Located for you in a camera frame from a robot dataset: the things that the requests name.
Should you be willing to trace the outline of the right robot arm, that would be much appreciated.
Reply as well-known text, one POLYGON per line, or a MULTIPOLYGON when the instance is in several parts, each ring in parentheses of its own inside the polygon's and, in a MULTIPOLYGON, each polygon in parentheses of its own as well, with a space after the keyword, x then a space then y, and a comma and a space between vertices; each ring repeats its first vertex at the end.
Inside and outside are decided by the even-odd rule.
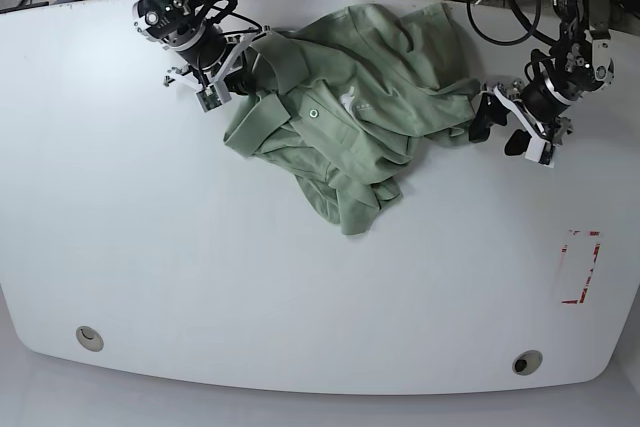
POLYGON ((139 0, 133 7, 136 31, 184 61, 166 72, 163 85, 189 87, 206 112, 233 94, 255 92, 247 49, 269 28, 237 6, 238 0, 139 0))

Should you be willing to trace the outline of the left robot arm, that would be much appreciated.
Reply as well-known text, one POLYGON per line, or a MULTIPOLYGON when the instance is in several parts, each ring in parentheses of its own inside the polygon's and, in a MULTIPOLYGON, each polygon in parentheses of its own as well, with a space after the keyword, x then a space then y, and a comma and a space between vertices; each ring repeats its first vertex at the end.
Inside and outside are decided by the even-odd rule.
POLYGON ((516 0, 507 1, 525 30, 522 38, 535 38, 549 49, 532 50, 524 67, 525 83, 486 83, 468 131, 469 140, 487 141, 493 126, 506 125, 508 117, 514 115, 521 126, 507 141, 505 154, 552 166, 557 148, 573 132, 565 111, 584 94, 599 91, 614 79, 610 0, 552 0, 560 21, 556 39, 539 31, 540 7, 535 9, 534 18, 528 20, 516 0))

